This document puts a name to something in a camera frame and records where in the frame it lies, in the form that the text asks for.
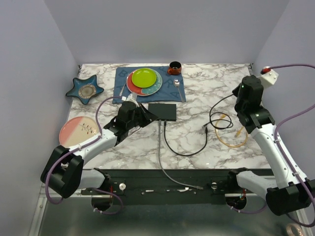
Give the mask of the black network switch box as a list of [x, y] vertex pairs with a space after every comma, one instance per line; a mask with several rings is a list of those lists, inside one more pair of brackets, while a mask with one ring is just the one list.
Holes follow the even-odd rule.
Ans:
[[149, 103], [148, 110], [157, 116], [158, 120], [176, 121], [176, 104]]

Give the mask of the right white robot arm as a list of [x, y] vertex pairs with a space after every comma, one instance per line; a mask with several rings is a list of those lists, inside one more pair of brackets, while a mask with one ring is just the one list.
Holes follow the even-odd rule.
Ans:
[[268, 180], [246, 168], [231, 170], [226, 181], [233, 193], [247, 189], [263, 198], [275, 215], [307, 208], [313, 203], [314, 180], [308, 179], [286, 149], [270, 112], [261, 105], [264, 87], [256, 76], [242, 79], [233, 94], [240, 123], [257, 142], [268, 161], [275, 180]]

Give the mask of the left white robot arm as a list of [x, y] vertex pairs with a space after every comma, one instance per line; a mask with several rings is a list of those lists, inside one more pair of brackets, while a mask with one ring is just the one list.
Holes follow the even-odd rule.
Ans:
[[109, 189], [106, 174], [99, 169], [84, 170], [85, 164], [121, 143], [131, 129], [146, 127], [155, 120], [157, 116], [142, 104], [123, 102], [118, 114], [98, 134], [78, 145], [59, 145], [53, 150], [40, 177], [45, 193], [52, 189], [63, 199], [84, 188], [92, 188], [98, 194], [106, 193]]

